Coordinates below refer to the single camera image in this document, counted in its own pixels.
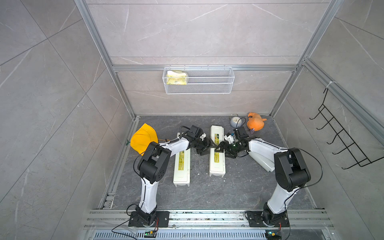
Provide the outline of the white wrap dispenser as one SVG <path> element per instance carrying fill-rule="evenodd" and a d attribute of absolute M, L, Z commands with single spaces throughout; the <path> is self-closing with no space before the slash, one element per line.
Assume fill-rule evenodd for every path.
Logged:
<path fill-rule="evenodd" d="M 224 128 L 221 126 L 211 126 L 211 139 L 217 146 L 224 141 Z M 224 177 L 226 173 L 225 153 L 216 150 L 216 147 L 210 149 L 210 169 L 211 176 Z"/>
<path fill-rule="evenodd" d="M 177 186 L 190 186 L 190 162 L 191 150 L 176 152 L 180 147 L 174 147 L 172 154 L 175 154 L 175 168 L 173 183 Z"/>

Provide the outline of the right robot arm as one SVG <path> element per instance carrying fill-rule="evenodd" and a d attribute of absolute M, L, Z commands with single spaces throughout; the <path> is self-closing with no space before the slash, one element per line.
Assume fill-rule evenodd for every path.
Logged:
<path fill-rule="evenodd" d="M 224 135 L 224 139 L 216 143 L 215 151 L 232 159 L 237 158 L 240 152 L 245 152 L 263 168 L 275 173 L 277 186 L 262 212 L 263 222 L 269 227 L 286 217 L 294 194 L 311 180 L 300 149 L 282 148 L 261 138 L 251 139 L 243 127 Z"/>

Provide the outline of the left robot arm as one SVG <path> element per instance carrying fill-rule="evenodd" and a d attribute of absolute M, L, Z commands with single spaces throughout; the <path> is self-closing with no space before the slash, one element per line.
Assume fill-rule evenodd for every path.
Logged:
<path fill-rule="evenodd" d="M 141 157 L 137 164 L 137 174 L 141 178 L 142 193 L 136 211 L 142 217 L 153 217 L 156 214 L 159 181 L 164 177 L 172 156 L 191 148 L 203 156 L 217 146 L 195 125 L 190 128 L 181 126 L 175 139 L 160 143 L 156 131 L 144 124 L 134 134 L 131 144 Z"/>

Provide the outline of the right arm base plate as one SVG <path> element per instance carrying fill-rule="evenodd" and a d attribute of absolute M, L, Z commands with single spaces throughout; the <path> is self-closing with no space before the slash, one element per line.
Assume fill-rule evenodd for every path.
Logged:
<path fill-rule="evenodd" d="M 273 214 L 269 210 L 245 211 L 245 217 L 250 227 L 289 227 L 287 211 Z"/>

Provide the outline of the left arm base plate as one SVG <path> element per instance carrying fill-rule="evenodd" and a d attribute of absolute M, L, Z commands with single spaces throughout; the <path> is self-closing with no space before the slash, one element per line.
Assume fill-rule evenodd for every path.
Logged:
<path fill-rule="evenodd" d="M 154 211 L 153 213 L 131 213 L 129 227 L 159 227 L 166 228 L 169 225 L 170 212 Z"/>

